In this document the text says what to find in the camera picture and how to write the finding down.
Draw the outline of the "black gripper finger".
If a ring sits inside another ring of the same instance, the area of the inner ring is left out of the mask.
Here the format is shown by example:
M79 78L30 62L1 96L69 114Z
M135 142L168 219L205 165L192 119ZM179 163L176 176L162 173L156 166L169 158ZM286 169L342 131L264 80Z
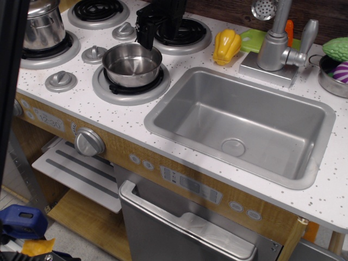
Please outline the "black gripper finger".
M151 51L157 26L150 17L137 17L136 20L137 42L145 49Z

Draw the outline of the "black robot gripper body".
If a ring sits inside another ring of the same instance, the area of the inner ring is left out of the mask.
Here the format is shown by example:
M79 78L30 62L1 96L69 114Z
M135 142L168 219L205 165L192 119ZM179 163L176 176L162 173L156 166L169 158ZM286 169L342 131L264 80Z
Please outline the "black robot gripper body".
M136 12L137 17L150 17L157 26L166 24L169 27L169 38L176 36L187 7L187 1L151 1Z

